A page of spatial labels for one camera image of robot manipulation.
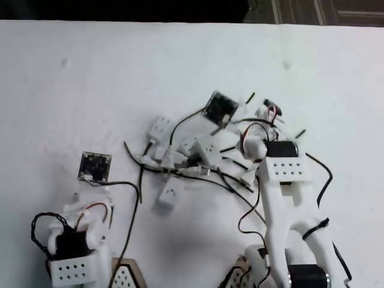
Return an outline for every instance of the electronic component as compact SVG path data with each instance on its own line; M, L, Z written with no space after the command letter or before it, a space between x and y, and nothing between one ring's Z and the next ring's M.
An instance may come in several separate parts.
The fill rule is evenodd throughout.
M111 160L111 155L83 152L78 180L107 182Z
M278 106L277 106L274 102L272 102L271 100L264 99L263 104L264 104L266 107L269 107L269 106L275 106L275 107L276 107L277 115L278 115L278 116L281 116L281 115L282 115L282 112L281 112L280 107L278 107Z
M298 149L292 141L265 142L267 157L298 157Z
M219 127L225 128L238 107L237 102L215 91L205 106L202 115Z

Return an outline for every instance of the connector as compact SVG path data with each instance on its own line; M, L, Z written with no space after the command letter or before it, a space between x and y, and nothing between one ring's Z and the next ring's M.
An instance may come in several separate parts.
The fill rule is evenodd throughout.
M194 144L194 149L203 159L208 167L217 167L221 161L220 150L214 145L214 138L210 135L198 139Z
M157 202L166 208L173 209L179 198L179 193L184 189L184 182L176 177L170 177L166 186L160 193Z
M198 176L209 175L210 170L202 166L194 166L189 168L180 168L178 172L185 176L198 177Z
M148 133L149 140L153 143L161 142L172 127L173 124L169 118L159 117Z

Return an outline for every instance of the white plastic part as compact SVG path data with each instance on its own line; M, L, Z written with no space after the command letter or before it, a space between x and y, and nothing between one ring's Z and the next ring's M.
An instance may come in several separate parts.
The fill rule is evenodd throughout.
M193 146L208 167L216 168L221 162L220 150L215 146L214 138L210 135L200 138Z
M267 148L259 136L249 135L244 140L244 158L250 160L264 159Z
M161 142L161 140L168 134L172 127L173 124L169 118L165 116L159 117L148 133L150 141L154 143Z
M240 176L240 180L248 187L254 182L255 170L248 170Z
M97 281L96 254L67 260L52 261L50 264L54 287L85 284Z
M184 182L176 177L170 177L166 186L160 193L157 201L161 206L173 209L179 198L179 193L184 189Z
M175 151L173 148L164 148L164 147L157 147L155 150L155 153L153 155L154 160L161 161L163 160L166 152L172 153L172 160L174 164L182 164L183 162L187 161L187 157L184 156L183 154Z
M285 255L289 230L293 229L303 235L325 219L317 208L306 160L299 157L266 157L261 162L258 172L267 226L265 241L271 261L271 274L278 287L290 287ZM292 182L293 207L286 203L280 182ZM315 231L306 239L306 243L313 252L317 264L329 274L332 287L344 287L344 277L340 271L329 229Z
M112 288L138 288L127 266L120 266L113 279Z
M186 137L183 140L181 140L178 151L183 153L185 156L190 156L193 152L193 145L195 142L202 138L203 134L195 135L194 137Z
M178 169L180 174L190 177L206 176L209 175L209 169L202 166L194 166L189 168L180 168Z

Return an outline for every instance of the black wire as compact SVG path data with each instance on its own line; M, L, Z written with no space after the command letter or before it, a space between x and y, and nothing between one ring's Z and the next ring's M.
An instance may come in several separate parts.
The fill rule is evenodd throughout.
M152 142L149 142L144 150L143 157L148 153L151 146L152 146ZM143 191L142 191L143 174L144 174L144 164L141 164L139 178L137 180L137 186L139 186L139 190L140 190L140 204L143 203Z
M322 200L322 197L325 193L325 190L328 188L328 185L331 183L331 181L333 180L333 175L332 175L332 172L331 170L324 164L322 163L321 161L319 161L318 159L316 159L315 157L313 157L312 155L308 154L308 153L305 153L310 159L312 159L313 161L315 161L317 164L319 164L320 166L322 166L327 172L328 172L328 180L325 182L323 188L321 189L318 197L317 197L317 206L320 207L320 202ZM336 254L336 257L337 259L339 260L340 264L342 265L345 273L347 274L347 277L349 279L349 281L352 280L352 274L351 272L349 271L349 268L347 266L347 263L344 261L342 255L340 254L339 250L337 249L335 243L333 243L333 246L334 246L334 250L335 250L335 254Z
M231 162L233 162L233 163L236 164L237 166L243 168L245 171L248 171L248 167L247 167L247 166L241 164L240 162L237 162L236 160L234 160L234 159L232 159L232 158L222 156L222 159L224 159L224 160L230 160Z
M260 285L263 284L263 283L268 279L270 273L271 273L271 267L268 267L268 271L267 271L265 277L264 277L263 279L260 280L260 282L258 283L258 285L257 285L256 288L259 288Z
M239 280L239 286L238 286L238 287L241 288L242 279L243 279L249 272L251 272L251 269L252 269L252 267L249 267L248 270L246 270L246 271L241 275L240 280Z
M228 151L235 150L235 149L236 149L235 146L231 146L231 147L228 147L226 149L220 150L220 153L228 152Z
M319 195L318 195L318 197L317 197L317 205L318 205L318 207L320 207L320 202L321 202L322 197L323 197L323 195L324 195L324 193L325 193L325 190L328 188L328 185L331 183L331 181L333 180L334 176L333 176L331 170L330 170L324 163L322 163L320 160L314 158L311 154L308 154L308 153L305 153L305 154L306 154L306 156L308 156L310 159L312 159L313 161L315 161L317 164L319 164L320 166L322 166L322 167L327 171L328 176L329 176L329 177L328 177L328 180L325 182L323 188L321 189L321 191L320 191L320 193L319 193Z
M329 224L329 218L324 219L318 225L312 227L310 230L306 231L302 236L303 240L306 240L313 232L318 231L321 228L325 228Z
M177 125L174 127L174 129L172 130L172 133L170 134L170 138L169 138L169 146L172 145L172 140L173 140L173 135L176 131L176 129L179 127L179 125L181 125L183 122L185 122L186 120L192 118L193 116L199 114L200 112L203 112L204 108L202 109L199 109L198 111L192 113L191 115L185 117L183 120L181 120L179 123L177 123Z
M219 176L220 176L220 174L222 174L222 175L224 176L224 179L225 179L225 177L228 177L228 178L230 178L230 179L236 181L238 184L240 184L242 187L244 187L245 189L247 189L249 192L251 192L251 193L254 192L250 187L246 186L243 182L241 182L238 178L232 176L231 174L227 174L227 173L222 172L222 171L219 172L218 169L216 169L216 170L215 170L215 169L211 169L211 172L212 172L212 173L216 173L216 174L218 174Z
M257 192L257 200L256 200L256 203L251 207L251 209L249 211L247 211L240 219L239 219L239 222L238 222L238 230L243 233L243 234L257 234L260 236L260 238L262 239L263 241L263 245L264 245L264 248L265 250L267 251L268 253L268 249L266 247L266 243L265 243L265 239L264 239L264 236L258 232L258 231L244 231L241 229L241 221L246 217L248 216L249 214L252 213L252 211L256 210L259 202L260 202L260 181L259 181L259 177L256 178L257 179L257 187L258 187L258 192Z
M40 218L40 217L43 217L43 216L50 216L50 217L55 217L63 226L64 228L64 232L73 232L74 229L68 225L67 223L67 220L61 216L60 214L57 214L57 213L54 213L54 212L42 212L42 213L39 213L37 214L34 219L32 220L31 222L31 240L33 241L33 243L35 243L37 245L38 248L40 248L40 250L42 252L44 252L44 254L47 256L47 259L49 260L52 260L53 257L52 255L49 253L49 250L46 246L43 246L36 238L36 235L35 235L35 230L36 230L36 223L37 223L37 220Z
M253 92L253 93L251 94L251 96L248 98L248 100L247 100L245 103L248 104L248 103L252 100L252 98L254 97L254 95L255 95L255 92Z
M122 249L122 252L121 252L121 255L116 263L116 266L115 266L115 270L113 271L112 273L112 277L109 281L109 285L108 285L108 288L112 288L112 284L113 284L113 279L115 279L115 275L121 265L121 261L124 257L124 254L125 254L125 251L127 250L127 247L128 247L128 243L129 243L129 240L130 240L130 237L131 237L131 233L132 233L132 227L133 227L133 223L134 223L134 219L135 219L135 216L136 216L136 211L137 211L137 207L139 205L139 198L140 198L140 190L139 188L134 185L132 182L128 182L128 181L115 181L115 182L107 182L107 183L104 183L104 182L97 182L99 185L101 186L112 186L112 185L130 185L132 186L135 191L136 191L136 201L135 201L135 204L134 204L134 209L133 209L133 214L132 214L132 219L131 219L131 223L130 223L130 226L128 228L128 235L127 235L127 238L125 240L125 244L124 244L124 247Z

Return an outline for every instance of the white connector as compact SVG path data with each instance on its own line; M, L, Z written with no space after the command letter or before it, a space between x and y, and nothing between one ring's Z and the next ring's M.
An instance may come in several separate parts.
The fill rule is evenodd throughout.
M168 150L169 150L169 153L172 153L172 160L174 164L182 164L183 162L186 162L188 160L188 158L182 155L181 153L176 152L170 148L168 148ZM167 148L164 148L161 146L157 147L153 155L154 160L162 161L166 152L167 152Z
M209 175L210 170L202 166L194 166L189 168L180 168L178 172L185 176L198 177L198 176Z
M217 167L221 161L220 150L214 144L214 138L208 135L196 141L193 148L208 167Z
M252 186L255 178L255 170L248 170L240 176L241 182L243 182L246 186Z
M178 194L184 189L184 182L176 177L170 177L157 202L166 208L173 209L178 202Z
M148 133L149 140L153 143L161 142L172 127L173 124L169 118L159 117Z

